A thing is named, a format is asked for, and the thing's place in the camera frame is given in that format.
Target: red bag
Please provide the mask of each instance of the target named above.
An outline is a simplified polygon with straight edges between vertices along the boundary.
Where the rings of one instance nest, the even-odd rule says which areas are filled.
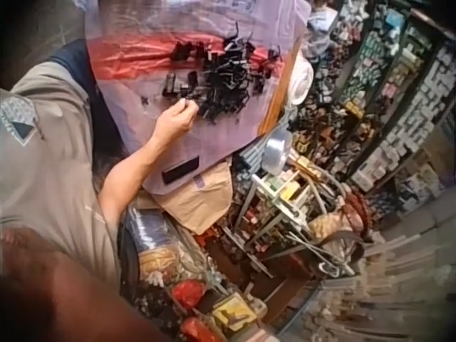
[[[203,297],[206,286],[198,280],[181,281],[172,289],[172,295],[186,309],[193,309]]]
[[[196,342],[221,342],[220,338],[196,317],[187,318],[180,326],[180,330]]]

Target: roll of tape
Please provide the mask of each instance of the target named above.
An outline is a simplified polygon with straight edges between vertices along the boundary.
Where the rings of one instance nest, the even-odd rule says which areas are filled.
[[[314,81],[313,79],[314,70],[312,65],[302,56],[302,53],[298,53],[287,93],[290,105],[300,105],[304,102]]]
[[[282,172],[291,152],[293,135],[284,128],[272,131],[263,151],[261,167],[272,175],[278,176]]]

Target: hand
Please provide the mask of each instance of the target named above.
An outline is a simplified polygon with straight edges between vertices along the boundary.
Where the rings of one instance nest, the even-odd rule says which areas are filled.
[[[150,138],[153,144],[166,148],[190,131],[198,109],[196,102],[181,98],[175,105],[165,110],[158,118]]]

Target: red fabric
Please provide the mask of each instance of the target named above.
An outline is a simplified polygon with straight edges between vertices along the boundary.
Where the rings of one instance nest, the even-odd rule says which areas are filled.
[[[196,342],[221,342],[220,338],[196,317],[187,318],[180,326],[180,330]]]
[[[198,280],[184,280],[172,289],[172,296],[186,309],[193,309],[203,297],[206,286]]]
[[[173,63],[169,57],[177,42],[201,41],[215,53],[223,51],[220,37],[201,33],[183,33],[178,37],[164,33],[153,36],[124,35],[92,39],[87,42],[90,63],[98,80],[136,79],[150,75],[156,70],[192,69],[197,67],[195,60]],[[267,48],[259,46],[251,57],[251,63],[258,66],[267,58]],[[272,64],[273,75],[279,77],[283,61]]]

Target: clear plastic sheet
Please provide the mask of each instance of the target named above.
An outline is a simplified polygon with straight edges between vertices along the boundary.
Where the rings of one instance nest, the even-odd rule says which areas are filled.
[[[161,92],[165,76],[175,66],[168,58],[175,44],[202,41],[213,51],[222,39],[235,33],[250,38],[257,50],[252,63],[266,58],[269,48],[280,46],[287,54],[303,32],[311,7],[305,0],[88,0],[85,31],[92,68],[105,101],[129,153],[150,138],[156,120],[169,104]],[[191,132],[176,142],[157,162],[144,188],[167,194],[257,137],[277,87],[283,63],[261,96],[252,97],[237,115],[217,119],[217,124],[196,120]],[[192,61],[176,71],[184,81],[194,70]],[[164,170],[199,158],[199,167],[165,184]]]
[[[138,250],[141,280],[159,285],[170,280],[177,270],[179,250],[163,213],[158,209],[129,208],[125,226]]]

